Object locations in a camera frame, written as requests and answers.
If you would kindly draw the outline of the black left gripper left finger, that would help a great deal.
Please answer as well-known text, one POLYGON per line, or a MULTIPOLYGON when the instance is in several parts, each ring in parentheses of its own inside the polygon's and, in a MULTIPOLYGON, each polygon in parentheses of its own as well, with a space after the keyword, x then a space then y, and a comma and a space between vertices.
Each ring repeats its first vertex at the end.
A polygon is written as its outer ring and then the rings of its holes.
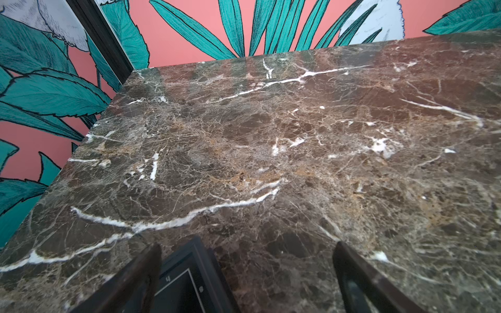
POLYGON ((159 284, 161 256, 158 243, 146 247, 72 311, 150 312, 159 284))

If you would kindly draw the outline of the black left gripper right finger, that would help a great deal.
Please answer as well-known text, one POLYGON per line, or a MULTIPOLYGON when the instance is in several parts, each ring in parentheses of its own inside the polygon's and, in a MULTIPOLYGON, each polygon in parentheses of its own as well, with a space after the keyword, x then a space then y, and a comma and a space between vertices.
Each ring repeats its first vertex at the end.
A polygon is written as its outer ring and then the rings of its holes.
POLYGON ((347 243, 336 244, 332 260, 346 312, 424 312, 347 243))

